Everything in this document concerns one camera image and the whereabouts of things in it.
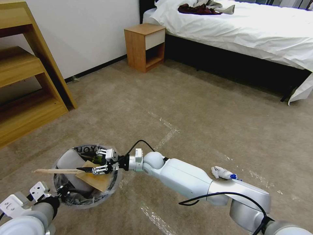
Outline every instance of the dark red clothing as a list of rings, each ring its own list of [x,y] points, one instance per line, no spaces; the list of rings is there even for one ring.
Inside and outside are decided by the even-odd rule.
[[[178,11],[184,14],[194,14],[194,15],[220,15],[221,12],[216,12],[213,9],[206,8],[205,4],[198,7],[190,7],[188,4],[183,4],[179,6]]]

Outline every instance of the wooden staircase shelf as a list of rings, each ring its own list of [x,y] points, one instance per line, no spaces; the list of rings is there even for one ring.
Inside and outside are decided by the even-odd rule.
[[[23,34],[33,53],[0,50],[0,88],[35,76],[42,89],[0,105],[0,148],[76,108],[26,2],[0,2],[0,38]]]

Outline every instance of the wooden stick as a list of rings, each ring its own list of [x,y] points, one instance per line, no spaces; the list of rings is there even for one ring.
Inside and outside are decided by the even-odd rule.
[[[33,173],[44,173],[44,174],[78,174],[85,173],[82,170],[77,169],[37,169]]]

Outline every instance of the gray cloth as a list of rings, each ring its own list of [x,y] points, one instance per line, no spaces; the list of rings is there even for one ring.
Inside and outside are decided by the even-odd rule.
[[[232,15],[235,10],[235,5],[232,5],[228,8],[223,8],[223,5],[217,2],[214,2],[213,0],[198,0],[197,3],[193,7],[198,7],[205,4],[207,8],[213,9],[217,12],[222,12],[225,14]]]

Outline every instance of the black bed frame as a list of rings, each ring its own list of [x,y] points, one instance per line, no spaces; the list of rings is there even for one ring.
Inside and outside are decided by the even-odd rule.
[[[139,0],[140,23],[145,11],[155,8],[154,0]],[[283,95],[284,102],[310,75],[296,69],[256,57],[227,51],[166,34],[165,58],[216,74],[256,89]]]

